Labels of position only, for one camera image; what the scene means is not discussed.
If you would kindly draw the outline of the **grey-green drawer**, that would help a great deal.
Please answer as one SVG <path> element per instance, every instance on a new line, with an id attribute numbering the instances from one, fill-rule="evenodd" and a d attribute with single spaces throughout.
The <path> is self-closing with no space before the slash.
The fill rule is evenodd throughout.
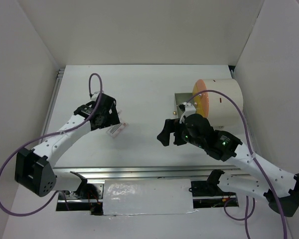
<path id="1" fill-rule="evenodd" d="M 179 107 L 179 105 L 182 105 L 184 102 L 187 102 L 192 97 L 192 93 L 174 93 L 174 117 L 180 118 L 183 111 Z"/>

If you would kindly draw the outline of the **yellow drawer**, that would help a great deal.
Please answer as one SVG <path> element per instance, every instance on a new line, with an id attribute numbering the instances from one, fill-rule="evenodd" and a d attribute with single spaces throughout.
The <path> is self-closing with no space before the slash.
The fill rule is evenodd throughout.
<path id="1" fill-rule="evenodd" d="M 201 91 L 206 90 L 205 86 L 194 86 L 193 95 L 196 95 L 193 100 L 196 107 L 196 113 L 202 115 L 205 118 L 208 118 L 209 113 L 209 95 L 207 92 L 200 93 Z"/>

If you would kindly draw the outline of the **orange drawer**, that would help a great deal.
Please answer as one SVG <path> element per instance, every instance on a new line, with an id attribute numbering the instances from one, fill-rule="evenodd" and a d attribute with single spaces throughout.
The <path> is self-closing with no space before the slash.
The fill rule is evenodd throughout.
<path id="1" fill-rule="evenodd" d="M 207 90 L 205 82 L 202 79 L 196 81 L 192 94 L 196 95 L 198 92 Z M 209 95 L 208 93 L 199 93 L 194 97 L 194 102 L 197 103 L 199 109 L 202 109 L 204 113 L 207 113 L 209 110 Z"/>

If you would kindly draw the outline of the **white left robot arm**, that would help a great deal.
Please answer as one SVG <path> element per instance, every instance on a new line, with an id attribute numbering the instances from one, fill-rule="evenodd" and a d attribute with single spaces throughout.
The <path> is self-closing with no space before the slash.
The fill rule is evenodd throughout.
<path id="1" fill-rule="evenodd" d="M 116 104 L 113 97 L 102 94 L 78 107 L 56 135 L 32 149 L 20 149 L 16 155 L 15 181 L 40 197 L 50 191 L 70 191 L 75 198 L 85 197 L 92 188 L 85 177 L 73 171 L 56 173 L 53 168 L 81 137 L 119 124 Z"/>

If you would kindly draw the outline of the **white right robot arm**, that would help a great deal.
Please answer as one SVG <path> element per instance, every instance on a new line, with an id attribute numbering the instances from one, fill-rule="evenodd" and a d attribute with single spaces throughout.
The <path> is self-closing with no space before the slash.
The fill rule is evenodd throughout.
<path id="1" fill-rule="evenodd" d="M 165 120 L 157 139 L 163 146 L 169 146 L 171 135 L 175 145 L 192 144 L 211 158 L 234 165 L 253 177 L 244 179 L 213 170 L 207 179 L 210 194 L 233 192 L 264 200 L 270 209 L 283 212 L 286 217 L 292 217 L 299 208 L 299 173 L 286 172 L 259 155 L 252 158 L 246 144 L 227 131 L 214 129 L 203 116 L 193 114 L 184 121 Z"/>

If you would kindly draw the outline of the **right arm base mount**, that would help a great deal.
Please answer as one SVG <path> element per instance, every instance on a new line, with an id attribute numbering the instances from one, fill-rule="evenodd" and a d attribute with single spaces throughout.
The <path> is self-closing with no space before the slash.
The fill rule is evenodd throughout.
<path id="1" fill-rule="evenodd" d="M 207 181 L 191 181 L 189 192 L 192 193 L 194 209 L 221 208 L 226 202 L 227 207 L 239 206 L 235 193 L 212 189 Z"/>

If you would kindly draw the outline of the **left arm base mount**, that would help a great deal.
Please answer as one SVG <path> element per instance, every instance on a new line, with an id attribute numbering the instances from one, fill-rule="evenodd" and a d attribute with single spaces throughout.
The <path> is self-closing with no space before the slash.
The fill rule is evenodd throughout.
<path id="1" fill-rule="evenodd" d="M 93 216 L 103 216 L 104 183 L 87 182 L 77 191 L 60 191 L 57 212 L 87 212 Z"/>

